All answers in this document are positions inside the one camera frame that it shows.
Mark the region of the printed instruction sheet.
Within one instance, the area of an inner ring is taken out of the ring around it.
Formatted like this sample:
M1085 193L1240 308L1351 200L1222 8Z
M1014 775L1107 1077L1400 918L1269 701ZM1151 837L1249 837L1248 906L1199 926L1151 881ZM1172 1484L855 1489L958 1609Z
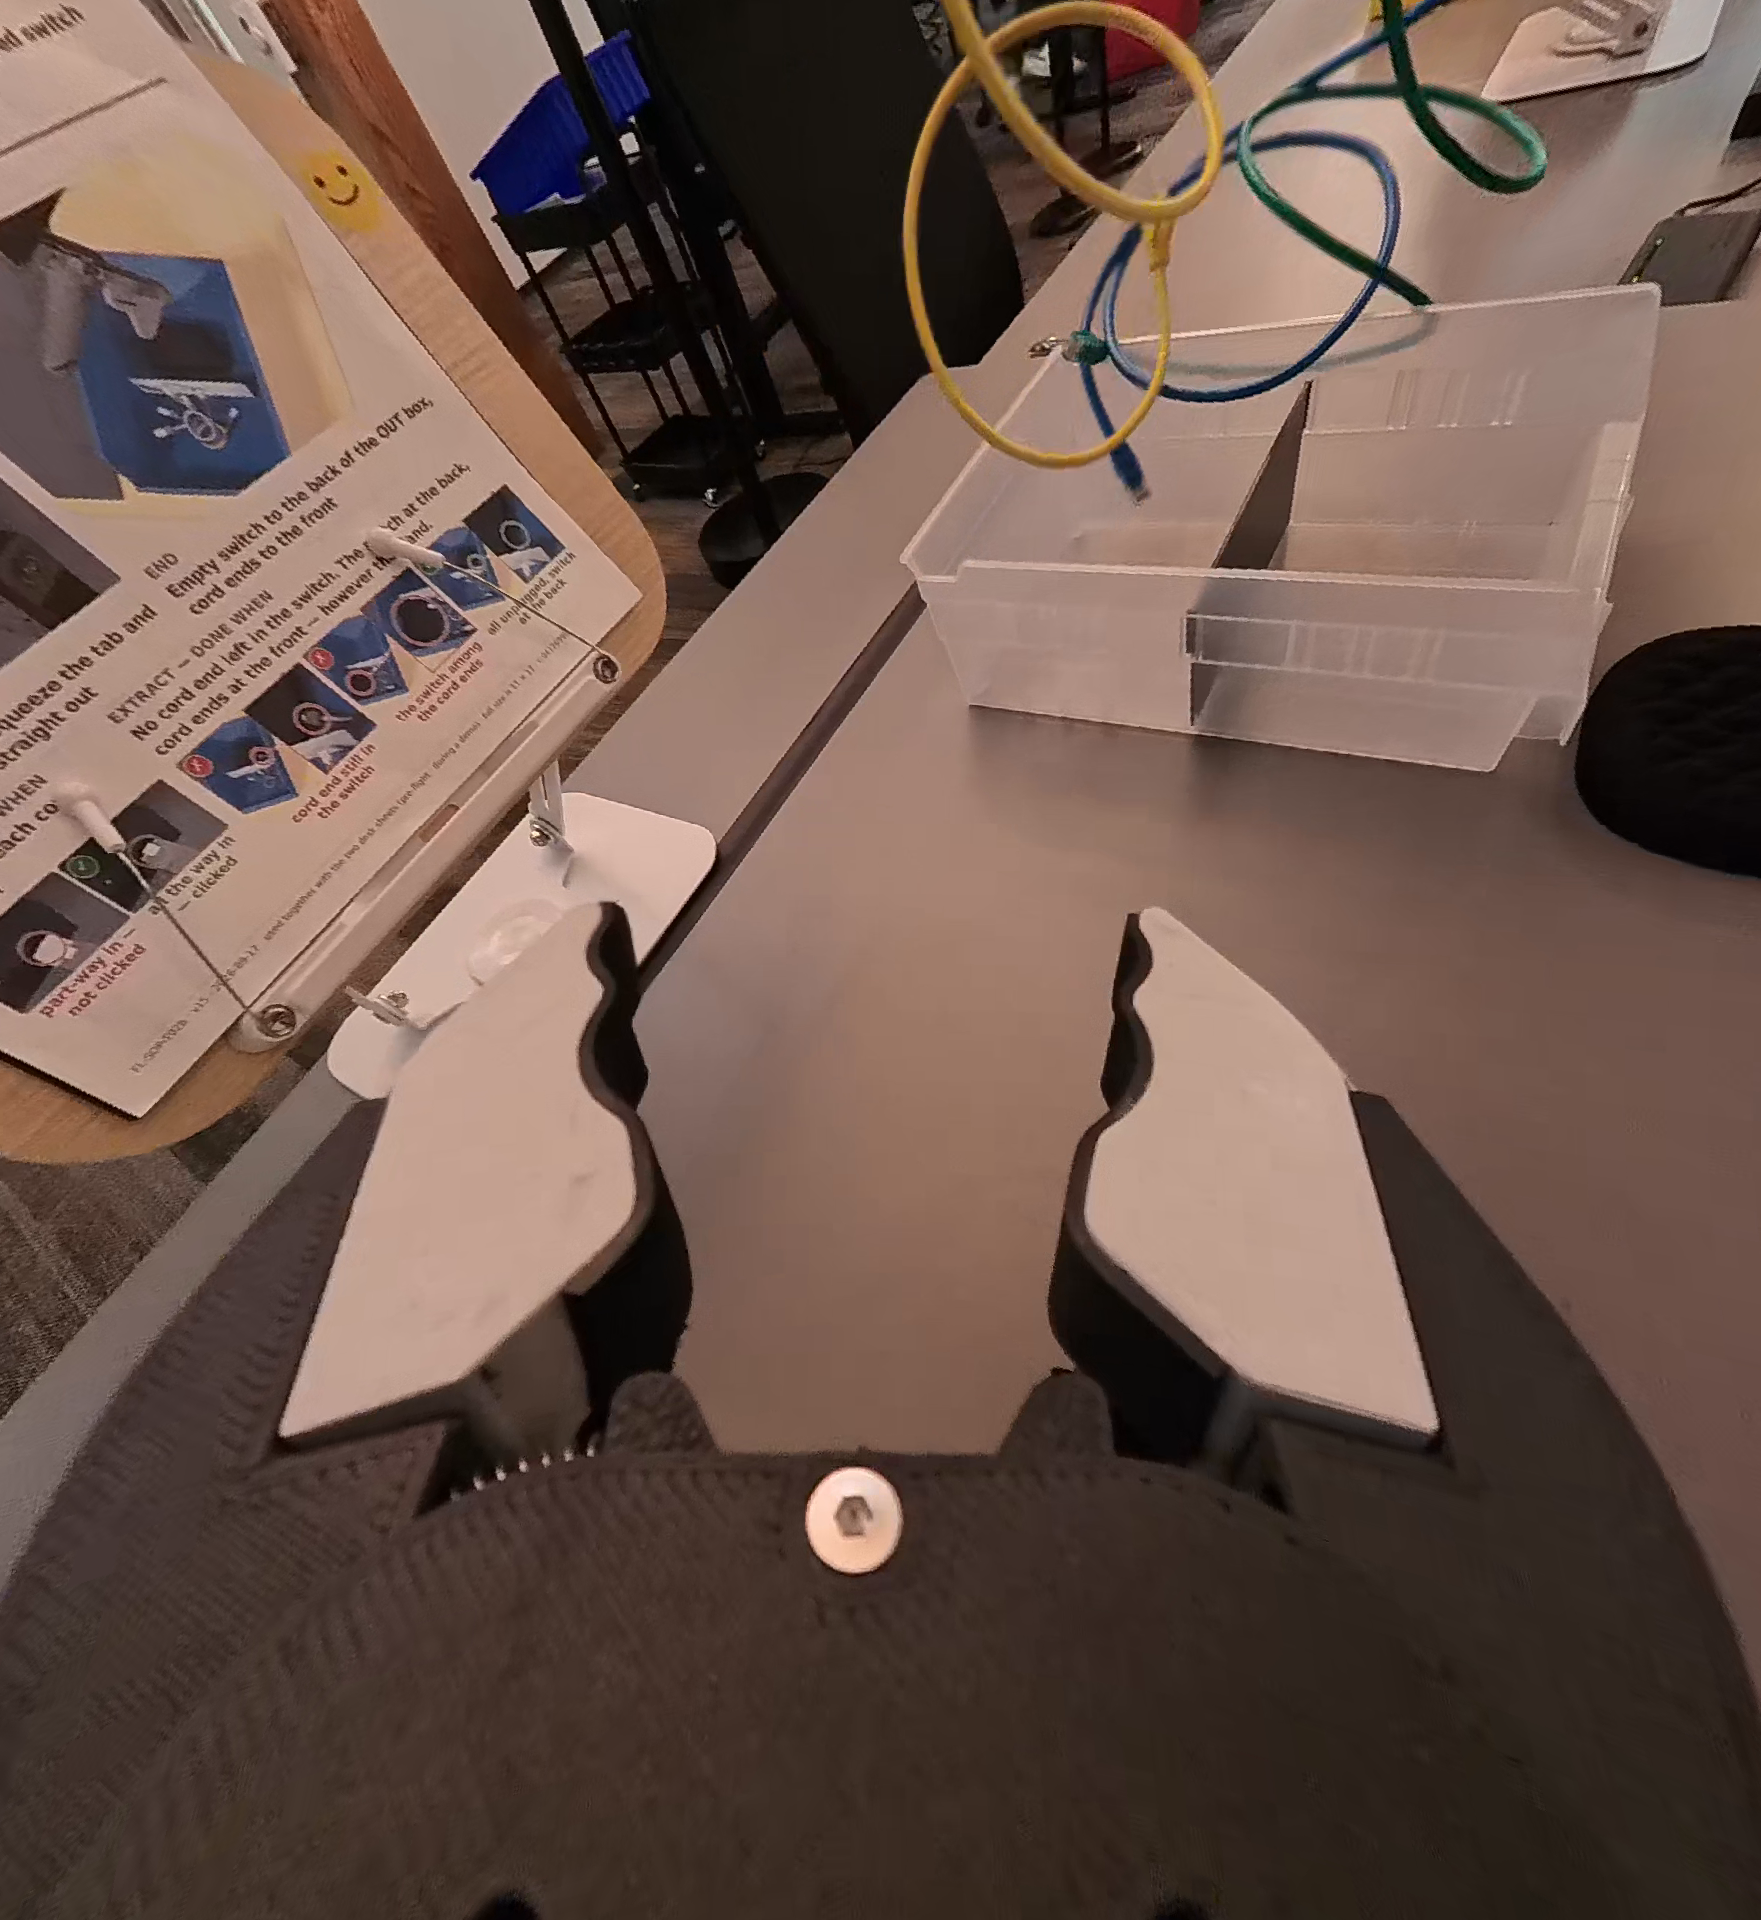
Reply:
M147 4L0 4L0 1059L152 1115L636 601Z

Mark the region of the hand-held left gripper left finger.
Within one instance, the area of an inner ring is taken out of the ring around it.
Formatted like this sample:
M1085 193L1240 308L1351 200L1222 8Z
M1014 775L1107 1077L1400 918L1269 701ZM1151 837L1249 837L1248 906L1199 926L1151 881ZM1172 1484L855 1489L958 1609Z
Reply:
M398 1070L276 1437L447 1425L460 1452L582 1452L693 1323L642 1124L636 948L568 908Z

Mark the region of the blue storage bin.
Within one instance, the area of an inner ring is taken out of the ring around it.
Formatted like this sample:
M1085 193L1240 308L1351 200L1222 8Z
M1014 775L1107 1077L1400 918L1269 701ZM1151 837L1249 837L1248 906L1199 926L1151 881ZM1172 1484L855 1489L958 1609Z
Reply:
M631 55L631 36L613 36L601 49L582 55L582 70L601 89L601 103L613 122L613 132L630 132L636 122L636 109L651 103L651 89L642 77L642 62ZM582 173L590 173L596 143L577 117L577 103L568 82L555 76L546 77L528 103L512 117L512 126L484 149L484 155L472 165L472 181L484 187L498 216L521 216L549 200L582 200Z

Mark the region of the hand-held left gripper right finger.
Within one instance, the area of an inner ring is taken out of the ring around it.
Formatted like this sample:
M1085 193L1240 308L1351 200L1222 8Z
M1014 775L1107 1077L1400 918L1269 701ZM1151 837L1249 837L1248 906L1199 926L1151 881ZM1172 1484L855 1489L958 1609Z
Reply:
M1051 1325L1126 1452L1441 1435L1345 1065L1166 908L1126 921Z

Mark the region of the white tablet stand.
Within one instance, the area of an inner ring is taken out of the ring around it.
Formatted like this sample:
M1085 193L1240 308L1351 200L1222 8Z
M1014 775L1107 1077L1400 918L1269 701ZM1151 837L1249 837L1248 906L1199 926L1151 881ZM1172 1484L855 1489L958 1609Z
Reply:
M1720 0L1561 0L1533 8L1481 95L1535 103L1551 95L1637 82L1708 60Z

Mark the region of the black wrist rest pad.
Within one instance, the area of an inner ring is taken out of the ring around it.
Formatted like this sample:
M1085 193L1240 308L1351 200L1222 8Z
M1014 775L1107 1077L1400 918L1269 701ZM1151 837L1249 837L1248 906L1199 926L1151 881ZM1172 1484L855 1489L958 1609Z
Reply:
M1649 853L1761 881L1761 624L1623 655L1581 716L1574 795Z

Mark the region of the brown wooden post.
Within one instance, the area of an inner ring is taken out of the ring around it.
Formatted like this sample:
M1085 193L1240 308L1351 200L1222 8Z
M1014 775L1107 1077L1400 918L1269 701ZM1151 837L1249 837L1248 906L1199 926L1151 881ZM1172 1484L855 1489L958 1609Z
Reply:
M577 446L602 459L601 423L590 418L566 359L541 338L363 4L263 0L263 20L297 60L305 103L347 143L347 154L357 154L438 267L528 375L541 400L568 423Z

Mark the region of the black round floor base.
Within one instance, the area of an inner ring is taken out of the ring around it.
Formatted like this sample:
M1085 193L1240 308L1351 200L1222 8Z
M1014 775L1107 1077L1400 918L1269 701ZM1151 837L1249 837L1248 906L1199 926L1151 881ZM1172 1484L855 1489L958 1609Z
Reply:
M720 502L695 534L707 574L736 588L823 487L821 471L780 471Z

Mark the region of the clear plastic bin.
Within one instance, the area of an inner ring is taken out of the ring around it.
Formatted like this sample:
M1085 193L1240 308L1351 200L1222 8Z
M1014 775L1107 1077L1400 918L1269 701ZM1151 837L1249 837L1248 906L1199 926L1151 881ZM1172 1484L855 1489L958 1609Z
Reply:
M1319 359L1269 568L1218 550L1301 391L1160 402L1107 467L983 446L901 550L971 705L1497 772L1589 701L1653 287L1361 317Z

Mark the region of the instruction sheet on stand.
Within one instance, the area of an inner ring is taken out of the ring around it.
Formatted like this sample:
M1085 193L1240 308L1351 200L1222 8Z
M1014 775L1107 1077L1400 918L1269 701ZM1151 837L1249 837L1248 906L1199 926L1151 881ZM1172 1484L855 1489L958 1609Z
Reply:
M246 132L302 181L302 155L311 149L347 143L311 109L297 109L297 95L241 70L219 55L194 55L207 82L228 100L228 109L246 122ZM409 225L409 216L389 200L376 233L340 233L347 255L363 267L376 293L398 308L403 322L420 338L420 347L454 375L468 402L474 402L481 423L528 467L541 487L559 497L559 507L582 526L590 542L602 543L607 559L630 568L642 588L636 608L607 635L607 655L623 669L642 669L662 639L668 580L662 559L631 518L631 507L613 491L601 459L577 446L568 423L541 400L528 375L512 359L512 347L489 336L474 306L457 288L457 281L438 267L429 243ZM0 1155L26 1166L104 1166L176 1145L211 1118L229 1115L292 1050L276 1048L263 1057L229 1050L214 1041L176 1090L156 1102L152 1115L115 1115L80 1090L57 1090L54 1079L0 1059Z

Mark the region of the dark grey adapter box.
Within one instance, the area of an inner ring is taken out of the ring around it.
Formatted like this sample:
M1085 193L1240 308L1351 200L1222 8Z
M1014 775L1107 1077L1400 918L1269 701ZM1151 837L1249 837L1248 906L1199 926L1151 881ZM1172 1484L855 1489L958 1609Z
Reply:
M1761 243L1761 207L1680 211L1633 249L1619 287L1653 287L1665 308L1733 300Z

